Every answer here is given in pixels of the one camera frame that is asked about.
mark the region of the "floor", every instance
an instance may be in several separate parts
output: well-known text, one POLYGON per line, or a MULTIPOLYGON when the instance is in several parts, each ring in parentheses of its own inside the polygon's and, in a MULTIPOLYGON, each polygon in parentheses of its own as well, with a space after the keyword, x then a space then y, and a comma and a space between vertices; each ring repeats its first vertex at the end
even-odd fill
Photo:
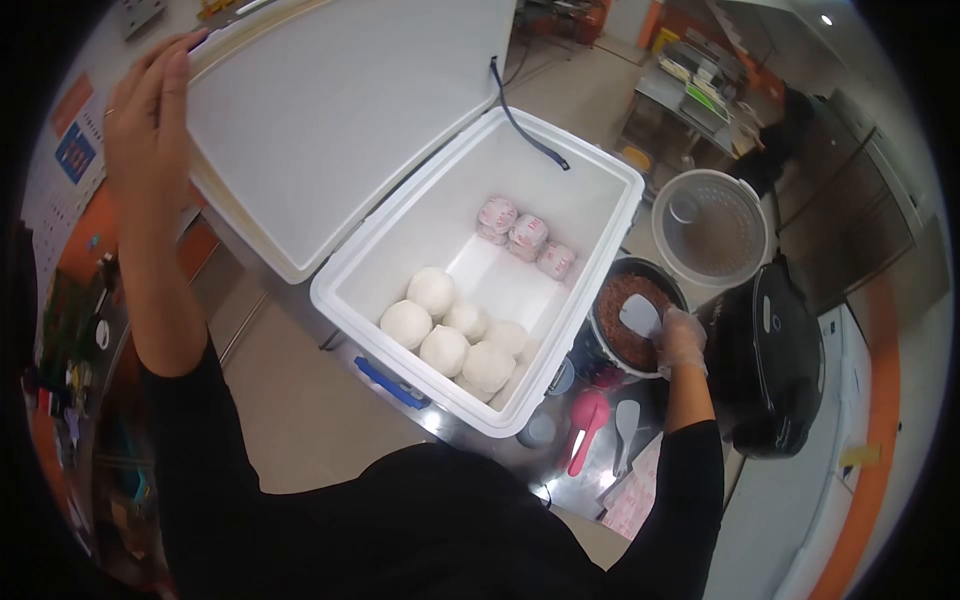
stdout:
MULTIPOLYGON (((505 78, 523 48, 511 49, 505 78)), ((645 52, 610 38, 570 52, 535 40, 507 87, 512 107, 611 149, 623 126, 645 52)), ((256 280, 223 247, 195 279, 217 349, 230 348, 225 375, 237 404, 251 462, 265 492, 301 492, 345 481, 393 450, 430 442, 413 424, 343 371, 266 298, 256 280)), ((591 559, 613 564, 628 542, 560 508, 591 559)))

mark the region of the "person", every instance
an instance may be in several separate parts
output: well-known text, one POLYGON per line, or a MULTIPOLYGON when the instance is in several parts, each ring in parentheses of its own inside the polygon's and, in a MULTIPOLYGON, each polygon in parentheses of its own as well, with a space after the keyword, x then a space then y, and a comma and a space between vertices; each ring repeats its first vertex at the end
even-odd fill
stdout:
POLYGON ((804 133, 814 111, 810 99, 801 91, 783 84, 783 118, 764 127, 756 111, 745 103, 740 107, 754 120, 759 132, 741 126, 741 130, 754 140, 754 148, 741 156, 727 170, 727 174, 748 182, 756 195, 763 198, 774 189, 783 175, 783 166, 800 149, 804 133))
POLYGON ((671 385, 656 503, 606 572, 504 467, 443 443, 401 449, 329 488, 285 495, 259 489, 204 316, 175 258, 187 186, 187 51, 203 37, 158 44, 113 89, 105 114, 159 523, 179 594, 702 595, 720 527, 723 460, 705 335, 677 309, 664 315, 659 341, 671 385))

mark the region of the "metal table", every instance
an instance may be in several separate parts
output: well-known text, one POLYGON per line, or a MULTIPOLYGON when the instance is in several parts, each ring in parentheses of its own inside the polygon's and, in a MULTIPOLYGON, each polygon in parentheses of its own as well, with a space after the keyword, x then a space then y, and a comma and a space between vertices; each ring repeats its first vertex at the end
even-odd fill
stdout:
POLYGON ((669 110, 674 117, 693 130, 694 135, 697 137, 695 137, 690 144, 691 147, 697 140, 703 138, 719 148, 727 156, 736 158, 736 155, 733 153, 730 126, 725 125, 720 131, 712 132, 699 121, 680 110, 680 101, 686 94, 686 87, 679 79, 660 68, 657 57, 652 57, 647 61, 643 74, 640 75, 640 81, 636 83, 634 92, 634 101, 631 103, 630 111, 627 113, 628 115, 634 113, 636 103, 639 101, 637 94, 642 94, 669 110))
POLYGON ((526 483, 530 491, 544 501, 551 501, 571 513, 590 520, 598 520, 603 512, 600 503, 603 494, 617 478, 612 469, 619 458, 622 446, 616 433, 615 407, 621 399, 633 399, 640 404, 640 422, 631 444, 630 460, 646 447, 663 428, 663 410, 666 406, 667 382, 650 379, 637 382, 615 392, 606 394, 611 406, 611 416, 600 429, 587 454, 584 468, 576 477, 566 474, 563 453, 570 429, 569 409, 573 400, 584 390, 587 383, 574 378, 570 389, 559 396, 547 396, 540 406, 557 423, 557 435, 553 442, 538 449, 531 449, 516 440, 516 437, 496 439, 480 433, 459 418, 448 413, 436 402, 420 410, 398 400, 390 392, 370 380, 354 364, 361 356, 358 347, 350 340, 338 344, 330 352, 347 371, 357 377, 371 390, 391 404, 407 418, 434 434, 439 440, 463 450, 489 456, 526 483))

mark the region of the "gloved hand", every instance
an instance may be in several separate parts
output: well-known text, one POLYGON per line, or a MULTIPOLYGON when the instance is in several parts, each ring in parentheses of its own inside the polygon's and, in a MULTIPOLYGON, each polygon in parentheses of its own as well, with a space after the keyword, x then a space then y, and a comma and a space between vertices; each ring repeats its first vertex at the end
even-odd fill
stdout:
POLYGON ((657 348, 657 371, 666 380, 676 365, 696 365, 707 373, 704 345, 707 334, 700 321, 690 313, 671 306, 663 313, 660 334, 654 337, 657 348))

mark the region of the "rice cooker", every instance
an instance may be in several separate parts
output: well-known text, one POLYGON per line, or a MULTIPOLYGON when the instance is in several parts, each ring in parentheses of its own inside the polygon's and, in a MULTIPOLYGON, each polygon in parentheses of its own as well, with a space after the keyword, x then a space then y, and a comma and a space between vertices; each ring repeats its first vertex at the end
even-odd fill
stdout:
POLYGON ((707 383, 721 437, 753 458, 804 447, 824 386, 816 316, 779 263, 701 304, 707 383))

